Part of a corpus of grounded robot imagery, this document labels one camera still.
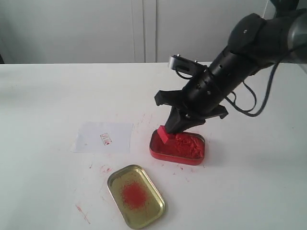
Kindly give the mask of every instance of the red stamp mark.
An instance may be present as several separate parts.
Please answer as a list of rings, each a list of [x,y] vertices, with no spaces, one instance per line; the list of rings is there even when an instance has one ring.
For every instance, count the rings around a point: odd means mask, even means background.
[[[111,140],[111,138],[110,138],[108,133],[101,134],[100,137],[101,137],[102,142],[104,143],[104,145],[109,145],[109,144],[112,143],[112,140]]]

